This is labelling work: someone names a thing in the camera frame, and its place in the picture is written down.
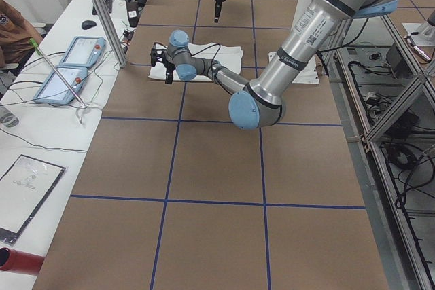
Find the upper blue teach pendant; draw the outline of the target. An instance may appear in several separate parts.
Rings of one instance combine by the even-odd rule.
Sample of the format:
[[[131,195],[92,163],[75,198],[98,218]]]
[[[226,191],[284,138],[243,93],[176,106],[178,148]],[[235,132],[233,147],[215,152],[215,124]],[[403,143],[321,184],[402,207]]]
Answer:
[[[60,65],[91,68],[105,51],[106,40],[102,37],[77,36],[67,48]]]

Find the aluminium frame rail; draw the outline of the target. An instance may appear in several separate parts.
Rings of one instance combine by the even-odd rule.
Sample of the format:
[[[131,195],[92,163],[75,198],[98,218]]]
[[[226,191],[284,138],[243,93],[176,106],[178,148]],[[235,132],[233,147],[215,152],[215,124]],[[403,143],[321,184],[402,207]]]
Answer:
[[[392,289],[434,288],[434,63],[426,11],[341,23],[326,62]]]

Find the red cylinder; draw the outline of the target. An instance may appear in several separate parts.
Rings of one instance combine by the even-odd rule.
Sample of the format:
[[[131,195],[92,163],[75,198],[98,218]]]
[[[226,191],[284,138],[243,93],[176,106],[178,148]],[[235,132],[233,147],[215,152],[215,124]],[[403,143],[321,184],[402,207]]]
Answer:
[[[45,257],[15,249],[1,248],[1,271],[36,276]]]

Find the black framed sheet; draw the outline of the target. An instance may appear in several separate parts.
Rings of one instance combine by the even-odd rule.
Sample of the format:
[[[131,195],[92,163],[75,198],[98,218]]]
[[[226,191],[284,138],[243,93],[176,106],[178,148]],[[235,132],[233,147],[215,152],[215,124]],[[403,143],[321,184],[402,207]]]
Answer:
[[[16,243],[65,171],[57,164],[18,156],[1,176],[1,242]]]

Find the black computer mouse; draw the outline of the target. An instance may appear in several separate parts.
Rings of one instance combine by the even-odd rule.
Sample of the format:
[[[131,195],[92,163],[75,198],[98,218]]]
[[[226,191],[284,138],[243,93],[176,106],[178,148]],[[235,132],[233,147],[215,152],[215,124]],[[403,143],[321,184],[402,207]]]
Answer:
[[[91,28],[95,27],[96,25],[97,25],[97,23],[95,21],[93,21],[93,20],[85,20],[81,24],[81,28],[83,30],[88,30],[88,29],[91,29]]]

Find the aluminium frame post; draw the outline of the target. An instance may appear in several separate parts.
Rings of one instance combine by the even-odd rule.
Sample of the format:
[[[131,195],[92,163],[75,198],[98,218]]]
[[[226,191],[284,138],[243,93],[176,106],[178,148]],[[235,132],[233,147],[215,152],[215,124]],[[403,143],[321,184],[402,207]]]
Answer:
[[[108,40],[111,49],[115,54],[116,60],[118,61],[120,68],[124,68],[126,66],[126,55],[122,49],[122,46],[120,45],[120,40],[109,15],[107,6],[104,0],[92,0],[92,3],[96,9],[97,16],[99,17],[99,20],[105,32],[106,39]]]

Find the lower blue teach pendant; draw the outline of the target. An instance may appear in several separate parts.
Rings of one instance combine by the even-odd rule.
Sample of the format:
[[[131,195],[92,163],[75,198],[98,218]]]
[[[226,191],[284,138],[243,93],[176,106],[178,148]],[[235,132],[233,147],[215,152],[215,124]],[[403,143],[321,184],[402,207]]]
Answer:
[[[77,94],[80,94],[86,78],[88,77],[87,68],[59,65],[57,66],[57,69],[74,91]],[[36,92],[33,101],[36,103],[67,105],[74,98],[75,96],[64,84],[62,79],[52,71]]]

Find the seated person brown shirt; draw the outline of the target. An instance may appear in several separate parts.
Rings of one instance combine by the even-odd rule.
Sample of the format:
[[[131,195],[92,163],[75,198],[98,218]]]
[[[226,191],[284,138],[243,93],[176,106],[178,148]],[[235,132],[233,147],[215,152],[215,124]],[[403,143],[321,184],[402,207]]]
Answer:
[[[11,73],[14,76],[20,74],[35,51],[30,38],[38,44],[43,40],[42,35],[16,8],[1,0],[1,68],[17,63],[18,67]]]

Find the white long-sleeve printed shirt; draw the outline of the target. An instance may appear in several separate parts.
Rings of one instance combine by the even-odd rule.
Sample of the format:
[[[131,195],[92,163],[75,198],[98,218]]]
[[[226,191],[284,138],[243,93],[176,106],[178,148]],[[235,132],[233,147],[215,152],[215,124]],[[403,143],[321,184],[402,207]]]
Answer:
[[[167,58],[175,65],[173,81],[211,81],[213,69],[225,68],[233,73],[241,72],[244,51],[239,46],[222,46],[218,43],[182,46],[167,45]],[[165,82],[166,69],[157,63],[149,72],[149,78]]]

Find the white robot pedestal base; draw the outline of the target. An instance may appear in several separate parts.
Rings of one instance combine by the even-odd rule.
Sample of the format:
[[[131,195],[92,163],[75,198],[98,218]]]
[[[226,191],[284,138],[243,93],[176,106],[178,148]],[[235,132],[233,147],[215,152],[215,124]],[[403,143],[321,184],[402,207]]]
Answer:
[[[296,11],[294,14],[294,19],[292,23],[292,28],[296,25],[300,17],[302,16],[302,13],[305,11],[305,9],[310,4],[311,0],[298,0],[296,5]],[[316,55],[313,55],[309,62],[307,63],[307,66],[298,73],[298,75],[295,77],[295,79],[292,81],[293,84],[313,84],[317,85],[320,83],[319,80],[319,74],[317,72],[317,62],[316,62]]]

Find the blue teach pendant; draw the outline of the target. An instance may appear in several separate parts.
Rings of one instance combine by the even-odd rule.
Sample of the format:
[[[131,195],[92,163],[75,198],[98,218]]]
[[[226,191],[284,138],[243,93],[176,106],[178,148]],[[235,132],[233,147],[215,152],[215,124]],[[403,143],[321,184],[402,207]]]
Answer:
[[[91,68],[105,51],[106,40],[102,37],[77,36],[67,48],[60,65]]]
[[[87,68],[59,65],[57,66],[57,69],[74,91],[77,94],[80,94],[86,78],[88,77]],[[33,101],[36,103],[67,105],[74,98],[75,96],[64,84],[62,79],[52,71],[36,92]]]

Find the green tipped metal rod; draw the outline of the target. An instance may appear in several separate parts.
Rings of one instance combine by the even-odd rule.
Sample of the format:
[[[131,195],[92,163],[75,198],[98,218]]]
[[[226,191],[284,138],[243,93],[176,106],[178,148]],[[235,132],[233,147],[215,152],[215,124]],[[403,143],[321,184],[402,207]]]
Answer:
[[[63,77],[63,75],[59,72],[56,66],[50,61],[50,59],[39,49],[39,44],[33,39],[29,39],[29,43],[35,48],[35,51],[50,65],[55,74],[58,75],[60,80],[64,83],[67,89],[74,95],[75,99],[82,105],[87,106],[87,104],[82,100],[82,98],[78,95],[78,93],[74,90],[71,84]]]

